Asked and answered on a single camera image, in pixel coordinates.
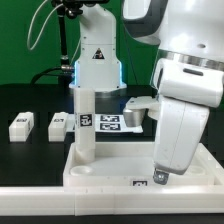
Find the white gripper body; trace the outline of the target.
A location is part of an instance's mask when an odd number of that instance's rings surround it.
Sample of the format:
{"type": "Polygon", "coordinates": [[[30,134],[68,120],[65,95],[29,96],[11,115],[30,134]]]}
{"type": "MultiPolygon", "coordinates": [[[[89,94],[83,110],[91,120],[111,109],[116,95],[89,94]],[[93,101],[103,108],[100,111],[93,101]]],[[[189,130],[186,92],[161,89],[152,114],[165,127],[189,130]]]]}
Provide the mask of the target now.
{"type": "Polygon", "coordinates": [[[224,72],[160,59],[153,84],[160,103],[154,166],[182,175],[201,139],[209,109],[221,102],[224,72]]]}

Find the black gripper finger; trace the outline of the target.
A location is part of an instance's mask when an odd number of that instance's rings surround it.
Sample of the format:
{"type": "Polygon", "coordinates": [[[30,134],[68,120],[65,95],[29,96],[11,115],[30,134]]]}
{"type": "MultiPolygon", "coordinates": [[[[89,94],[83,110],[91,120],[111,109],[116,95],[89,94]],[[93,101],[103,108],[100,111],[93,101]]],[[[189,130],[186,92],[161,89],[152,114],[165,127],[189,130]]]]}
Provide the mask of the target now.
{"type": "Polygon", "coordinates": [[[158,169],[154,170],[153,180],[155,183],[160,184],[160,185],[166,185],[168,182],[168,178],[169,178],[168,173],[158,170],[158,169]]]}

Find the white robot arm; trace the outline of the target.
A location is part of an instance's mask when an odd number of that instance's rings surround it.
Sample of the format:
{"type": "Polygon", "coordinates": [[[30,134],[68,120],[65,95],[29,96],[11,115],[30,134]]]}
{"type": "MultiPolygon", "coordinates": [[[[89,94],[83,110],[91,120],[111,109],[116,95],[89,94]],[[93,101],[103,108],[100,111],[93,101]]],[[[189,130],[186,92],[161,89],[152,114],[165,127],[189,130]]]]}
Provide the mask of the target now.
{"type": "Polygon", "coordinates": [[[153,179],[166,184],[188,169],[224,94],[224,0],[123,0],[122,19],[133,39],[158,47],[157,96],[126,109],[146,109],[157,121],[153,179]]]}

